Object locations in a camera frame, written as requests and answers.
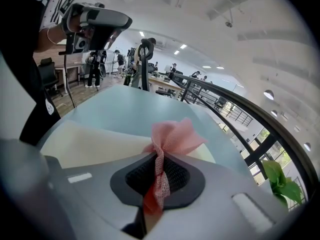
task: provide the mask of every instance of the security camera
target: security camera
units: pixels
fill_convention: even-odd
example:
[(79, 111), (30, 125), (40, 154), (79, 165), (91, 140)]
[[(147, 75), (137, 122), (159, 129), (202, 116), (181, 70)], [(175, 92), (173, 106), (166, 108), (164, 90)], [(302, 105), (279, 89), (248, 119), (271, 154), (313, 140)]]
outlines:
[(226, 25), (228, 28), (232, 28), (232, 27), (233, 27), (233, 25), (232, 25), (232, 23), (231, 23), (230, 21), (227, 21), (227, 22), (225, 23), (225, 25)]

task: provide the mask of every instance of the black mesh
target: black mesh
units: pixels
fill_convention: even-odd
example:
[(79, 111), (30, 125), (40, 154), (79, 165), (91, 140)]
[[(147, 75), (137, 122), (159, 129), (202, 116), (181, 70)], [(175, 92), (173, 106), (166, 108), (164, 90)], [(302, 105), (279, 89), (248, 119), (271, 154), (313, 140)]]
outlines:
[(171, 194), (187, 185), (190, 173), (185, 168), (167, 157), (164, 157), (163, 168), (169, 181)]
[(139, 167), (128, 172), (125, 182), (143, 197), (147, 194), (152, 183), (155, 181), (155, 161), (157, 156), (153, 156)]
[[(156, 155), (153, 156), (125, 176), (125, 182), (143, 197), (147, 194), (152, 183), (155, 181), (156, 158)], [(168, 178), (170, 193), (178, 191), (188, 183), (190, 173), (167, 157), (164, 157), (163, 168)]]

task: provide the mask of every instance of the desk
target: desk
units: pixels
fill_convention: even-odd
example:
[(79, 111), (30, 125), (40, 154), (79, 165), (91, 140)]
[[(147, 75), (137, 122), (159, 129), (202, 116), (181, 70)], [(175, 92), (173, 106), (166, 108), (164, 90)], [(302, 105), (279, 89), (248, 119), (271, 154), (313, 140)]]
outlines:
[(252, 179), (239, 151), (202, 109), (125, 85), (100, 91), (77, 106), (43, 136), (37, 147), (41, 149), (51, 133), (66, 120), (85, 127), (150, 137), (152, 124), (167, 120), (180, 122), (184, 118), (189, 118), (195, 131), (207, 140), (205, 145), (217, 164)]
[[(67, 64), (67, 69), (77, 68), (77, 73), (79, 73), (80, 67), (84, 65), (84, 63), (73, 63), (73, 64)], [(63, 79), (63, 85), (64, 85), (64, 92), (67, 94), (67, 83), (66, 83), (66, 70), (64, 65), (56, 65), (56, 70), (62, 70), (62, 79)]]
[(165, 82), (164, 77), (153, 77), (149, 75), (149, 83), (152, 83), (155, 85), (155, 86), (151, 86), (151, 89), (153, 90), (154, 93), (158, 90), (158, 86), (176, 91), (176, 94), (174, 96), (175, 100), (178, 99), (180, 92), (183, 90), (179, 85), (177, 85), (172, 80), (170, 80), (170, 82)]

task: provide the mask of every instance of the green plant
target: green plant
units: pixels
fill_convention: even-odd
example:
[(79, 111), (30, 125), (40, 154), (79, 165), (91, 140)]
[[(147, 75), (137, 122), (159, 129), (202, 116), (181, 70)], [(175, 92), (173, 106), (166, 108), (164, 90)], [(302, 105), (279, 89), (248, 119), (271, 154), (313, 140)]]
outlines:
[(276, 161), (263, 160), (263, 168), (269, 178), (273, 195), (288, 207), (285, 197), (301, 205), (301, 189), (291, 177), (285, 177), (280, 164)]

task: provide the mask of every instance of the office chair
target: office chair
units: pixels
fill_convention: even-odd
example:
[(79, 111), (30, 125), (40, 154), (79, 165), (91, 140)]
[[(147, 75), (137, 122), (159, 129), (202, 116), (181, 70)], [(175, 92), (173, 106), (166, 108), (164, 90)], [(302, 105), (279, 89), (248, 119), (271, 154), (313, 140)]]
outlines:
[(53, 88), (59, 82), (59, 77), (56, 75), (55, 63), (52, 61), (52, 59), (42, 59), (40, 65), (38, 66), (38, 69), (40, 72), (42, 83), (44, 87), (48, 90), (48, 92), (53, 93), (55, 95), (60, 94), (61, 97), (63, 97), (63, 94), (59, 90)]
[(215, 109), (222, 109), (225, 104), (227, 103), (227, 100), (225, 98), (220, 97), (215, 103), (214, 108)]
[(82, 76), (82, 80), (83, 80), (83, 86), (86, 85), (85, 83), (85, 76), (86, 75), (89, 75), (90, 73), (90, 64), (84, 64), (82, 67), (80, 67), (80, 71), (78, 73), (78, 78), (77, 78), (77, 81), (78, 81), (78, 85), (79, 85), (79, 80), (80, 80), (80, 76)]

